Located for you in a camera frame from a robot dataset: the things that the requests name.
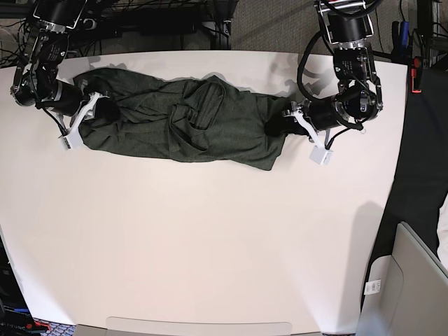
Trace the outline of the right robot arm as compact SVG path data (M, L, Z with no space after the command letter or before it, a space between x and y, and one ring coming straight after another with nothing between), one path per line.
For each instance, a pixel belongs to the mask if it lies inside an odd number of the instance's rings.
M94 77L94 69L72 83L60 80L59 67L71 49L71 37L94 30L96 17L111 1L37 1L24 50L19 54L10 93L20 106L44 112L61 135L69 131L65 118L86 123L114 123L120 118L111 86Z

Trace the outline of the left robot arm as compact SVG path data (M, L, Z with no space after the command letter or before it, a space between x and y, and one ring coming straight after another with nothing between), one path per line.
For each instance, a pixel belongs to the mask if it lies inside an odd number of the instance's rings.
M382 84L375 68L374 52L367 39L373 34L371 12L380 1L315 1L319 30L297 67L300 103L272 116L265 124L269 136L296 134L309 138L341 127L341 132L362 131L364 124L383 109ZM305 66L317 41L332 55L338 93L326 98L314 96L302 81Z

